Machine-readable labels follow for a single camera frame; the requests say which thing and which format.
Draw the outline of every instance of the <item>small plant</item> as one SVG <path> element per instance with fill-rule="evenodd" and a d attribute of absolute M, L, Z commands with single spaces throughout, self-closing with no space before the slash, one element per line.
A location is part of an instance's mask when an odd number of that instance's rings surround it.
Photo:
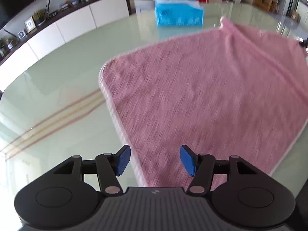
<path fill-rule="evenodd" d="M 6 53 L 7 53 L 7 49 L 4 45 L 3 39 L 0 38 L 0 57 L 4 57 Z"/>
<path fill-rule="evenodd" d="M 34 21 L 42 21 L 43 20 L 43 11 L 42 10 L 38 10 L 36 12 L 34 12 L 32 18 Z"/>
<path fill-rule="evenodd" d="M 7 40 L 6 40 L 6 43 L 7 43 L 7 47 L 8 47 L 9 49 L 11 49 L 12 47 L 14 47 L 14 46 L 17 45 L 18 40 L 17 40 L 17 38 L 15 38 L 15 37 L 9 37 L 9 38 L 7 38 Z"/>

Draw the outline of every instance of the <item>blue tissue box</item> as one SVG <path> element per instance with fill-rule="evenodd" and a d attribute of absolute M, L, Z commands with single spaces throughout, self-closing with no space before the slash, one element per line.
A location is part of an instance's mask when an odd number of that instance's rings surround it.
<path fill-rule="evenodd" d="M 193 0 L 157 0 L 157 26 L 203 26 L 204 9 Z"/>

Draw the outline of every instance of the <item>white cabinet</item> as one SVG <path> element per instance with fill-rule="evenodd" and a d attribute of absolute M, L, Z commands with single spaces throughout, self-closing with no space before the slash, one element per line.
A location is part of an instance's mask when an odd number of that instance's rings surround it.
<path fill-rule="evenodd" d="M 95 23 L 89 6 L 78 9 L 56 21 L 65 42 L 95 29 Z"/>
<path fill-rule="evenodd" d="M 42 59 L 65 42 L 56 24 L 53 23 L 29 39 L 28 43 L 38 59 Z"/>
<path fill-rule="evenodd" d="M 126 0 L 100 0 L 90 8 L 97 27 L 129 16 Z"/>
<path fill-rule="evenodd" d="M 308 24 L 308 20 L 307 20 L 307 16 L 308 16 L 308 6 L 306 6 L 304 3 L 302 2 L 298 2 L 297 5 L 297 9 L 296 12 L 299 13 L 301 19 L 299 21 L 299 24 L 303 27 L 303 28 L 308 28 L 308 25 L 306 25 L 306 23 Z"/>
<path fill-rule="evenodd" d="M 0 90 L 4 91 L 18 76 L 38 61 L 26 42 L 0 66 Z"/>

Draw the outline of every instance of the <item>wall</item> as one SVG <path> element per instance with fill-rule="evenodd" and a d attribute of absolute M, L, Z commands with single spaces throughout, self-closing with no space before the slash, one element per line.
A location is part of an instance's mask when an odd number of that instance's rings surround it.
<path fill-rule="evenodd" d="M 17 35 L 18 32 L 25 29 L 25 21 L 29 19 L 35 11 L 39 9 L 45 9 L 46 2 L 48 0 L 35 0 L 29 6 L 24 8 L 20 13 L 18 13 L 7 25 L 4 26 L 6 30 Z M 53 12 L 59 9 L 59 5 L 66 0 L 50 0 L 49 12 Z M 0 38 L 9 36 L 4 30 L 0 31 Z"/>

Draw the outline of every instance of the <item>blue gripper pad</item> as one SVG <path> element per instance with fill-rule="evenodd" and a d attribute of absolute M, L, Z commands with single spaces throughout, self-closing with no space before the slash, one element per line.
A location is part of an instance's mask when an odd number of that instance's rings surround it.
<path fill-rule="evenodd" d="M 194 176 L 196 173 L 196 166 L 194 165 L 193 157 L 190 156 L 190 154 L 183 148 L 183 146 L 180 147 L 180 159 L 187 173 L 190 176 Z"/>
<path fill-rule="evenodd" d="M 156 0 L 157 26 L 203 26 L 203 7 L 193 0 Z"/>
<path fill-rule="evenodd" d="M 119 156 L 118 165 L 116 166 L 116 176 L 121 176 L 131 159 L 131 148 L 128 146 L 123 153 Z"/>

